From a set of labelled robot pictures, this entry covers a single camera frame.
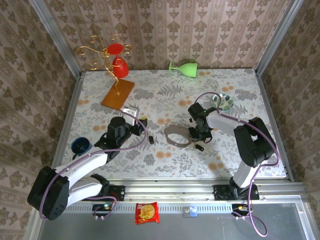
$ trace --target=purple cable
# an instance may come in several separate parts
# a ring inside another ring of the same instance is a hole
[[[253,126],[252,124],[250,124],[249,122],[246,122],[246,121],[244,121],[244,120],[238,119],[238,118],[233,117],[233,116],[229,116],[229,115],[225,115],[225,114],[223,114],[223,113],[220,113],[219,106],[220,106],[220,103],[221,103],[221,101],[222,101],[222,98],[221,98],[221,96],[220,96],[218,93],[213,92],[213,91],[205,92],[205,93],[201,94],[200,96],[198,96],[198,98],[194,101],[194,103],[196,103],[202,96],[207,95],[207,94],[214,94],[214,95],[217,95],[217,96],[219,97],[219,103],[218,103],[218,105],[217,105],[217,107],[216,107],[216,111],[217,111],[217,113],[218,113],[220,116],[222,116],[222,117],[224,117],[224,118],[227,118],[227,119],[231,119],[231,120],[236,121],[236,122],[240,122],[240,123],[242,123],[242,124],[245,124],[245,125],[249,126],[250,128],[254,129],[255,131],[257,131],[257,132],[270,144],[270,146],[272,147],[272,149],[273,149],[273,151],[274,151],[274,153],[275,153],[275,155],[276,155],[276,159],[277,159],[276,163],[260,165],[260,166],[258,167],[257,171],[255,172],[255,174],[253,175],[253,177],[251,178],[251,180],[250,180],[250,185],[249,185],[248,204],[247,204],[247,205],[248,205],[248,209],[249,209],[250,221],[251,221],[251,224],[252,224],[254,230],[256,231],[256,233],[257,233],[259,236],[265,238],[265,237],[268,235],[268,230],[267,230],[266,225],[262,222],[262,220],[261,220],[260,218],[258,218],[258,217],[256,217],[256,216],[252,216],[251,211],[250,211],[250,205],[251,205],[251,203],[250,203],[250,196],[251,196],[252,184],[253,184],[254,179],[255,179],[255,177],[257,176],[257,174],[258,174],[258,172],[259,172],[259,170],[260,170],[261,167],[274,167],[274,166],[276,166],[276,165],[279,164],[279,162],[280,162],[280,160],[281,160],[280,154],[279,154],[279,152],[278,152],[278,150],[277,150],[277,147],[276,147],[276,146],[273,144],[273,142],[267,137],[267,135],[265,135],[261,130],[259,130],[258,128],[256,128],[256,127]],[[262,223],[262,225],[263,225],[264,228],[265,228],[265,234],[262,234],[261,232],[259,232],[259,230],[257,229],[257,227],[256,227],[256,225],[255,225],[255,223],[254,223],[254,219],[257,219],[258,221],[260,221],[260,222]]]
[[[72,168],[74,165],[78,164],[79,162],[82,162],[84,160],[87,160],[88,158],[94,156],[94,155],[97,155],[97,154],[102,154],[102,153],[108,153],[108,152],[113,152],[113,151],[126,151],[126,150],[132,150],[132,149],[135,149],[137,147],[139,147],[147,138],[147,128],[145,127],[145,125],[136,117],[130,115],[129,113],[126,113],[124,111],[120,111],[122,114],[124,115],[128,115],[132,118],[134,118],[134,120],[136,120],[143,128],[144,130],[144,137],[142,139],[141,142],[139,142],[137,145],[135,146],[131,146],[131,147],[127,147],[127,148],[118,148],[118,149],[106,149],[106,150],[100,150],[100,151],[95,151],[93,153],[89,153],[87,154],[86,156],[83,156],[79,159],[77,159],[76,161],[74,161],[73,163],[71,163],[68,167],[62,169],[60,172],[58,172],[53,178],[52,180],[50,181],[50,183],[48,184],[48,186],[46,187],[44,193],[43,193],[43,196],[42,196],[42,199],[41,199],[41,203],[40,203],[40,207],[39,207],[39,214],[40,214],[40,218],[42,220],[47,220],[47,218],[43,215],[43,209],[44,209],[44,204],[45,204],[45,200],[47,198],[47,195],[48,195],[48,192],[49,192],[49,189],[51,188],[52,184],[55,182],[55,180],[63,173],[65,173],[66,171],[69,170],[69,168]]]
[[[102,199],[112,199],[114,201],[114,206],[113,208],[110,210],[110,212],[104,216],[104,218],[106,219],[107,217],[110,216],[110,214],[116,209],[116,206],[117,206],[117,199],[113,196],[92,196],[92,197],[88,197],[87,199],[89,200],[102,200]],[[97,210],[99,209],[99,207],[97,207],[96,209],[94,209],[93,211],[93,216],[96,216],[96,213],[97,213]]]

